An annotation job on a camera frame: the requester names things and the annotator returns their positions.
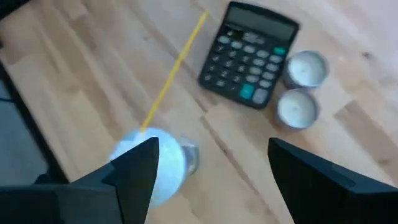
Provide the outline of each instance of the wooden table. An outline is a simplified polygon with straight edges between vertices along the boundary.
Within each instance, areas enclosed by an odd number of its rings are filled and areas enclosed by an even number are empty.
[[[225,0],[33,0],[0,23],[0,58],[75,180],[106,163],[116,141],[143,122],[200,14],[210,11],[152,122],[194,139],[201,166],[148,223],[292,223],[267,158],[275,136],[396,185],[398,35],[386,19],[397,17],[396,7],[253,2],[302,23],[291,52],[319,50],[330,62],[329,79],[314,92],[322,113],[309,129],[274,125],[274,102],[256,111],[198,86]],[[278,86],[274,98],[282,92]]]

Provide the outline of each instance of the dark floor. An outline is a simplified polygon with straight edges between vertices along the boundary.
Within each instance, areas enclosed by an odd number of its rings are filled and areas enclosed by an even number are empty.
[[[27,126],[0,81],[0,185],[32,184],[47,170]]]

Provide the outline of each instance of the calculator display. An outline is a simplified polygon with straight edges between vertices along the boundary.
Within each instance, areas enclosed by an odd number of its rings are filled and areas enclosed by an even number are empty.
[[[227,15],[227,21],[256,29],[265,34],[273,35],[282,40],[289,40],[295,31],[294,26],[269,19],[254,12],[232,7]]]

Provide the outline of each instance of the black calculator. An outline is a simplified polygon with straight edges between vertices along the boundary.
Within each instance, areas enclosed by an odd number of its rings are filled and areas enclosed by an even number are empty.
[[[300,25],[230,2],[199,76],[202,87],[256,109],[267,106]]]

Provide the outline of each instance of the black plastic part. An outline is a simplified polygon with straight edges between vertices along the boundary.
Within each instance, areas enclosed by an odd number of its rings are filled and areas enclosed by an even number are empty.
[[[151,138],[71,184],[0,188],[0,223],[144,224],[158,161]]]
[[[272,173],[296,224],[398,223],[398,189],[270,138]]]

